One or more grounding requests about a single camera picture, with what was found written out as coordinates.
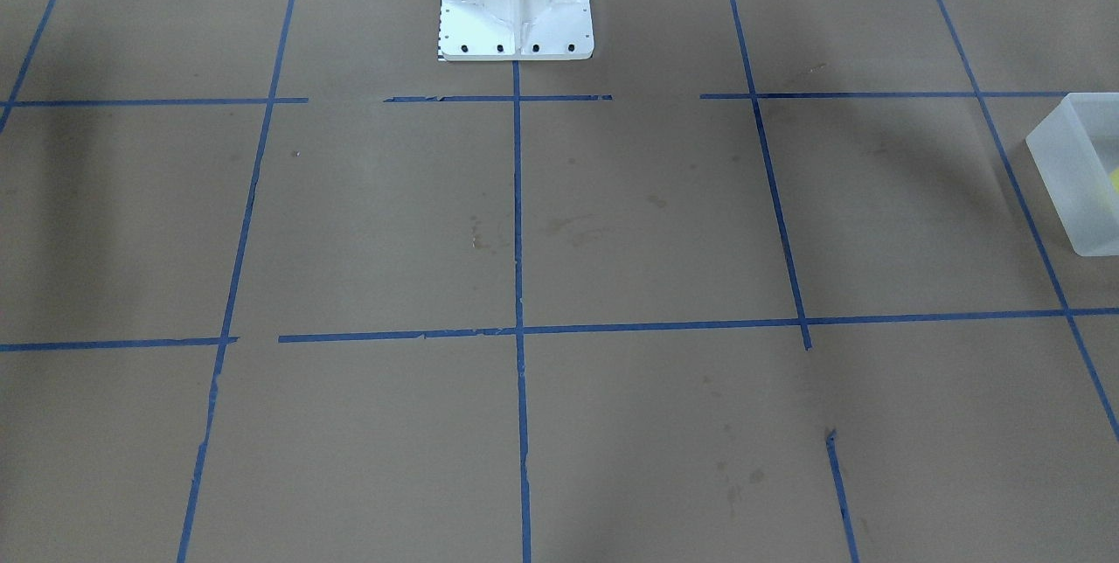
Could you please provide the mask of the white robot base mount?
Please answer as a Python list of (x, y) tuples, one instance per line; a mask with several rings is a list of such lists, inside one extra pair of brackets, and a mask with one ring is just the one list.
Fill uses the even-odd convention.
[(594, 49), (591, 0), (441, 0), (440, 60), (584, 60)]

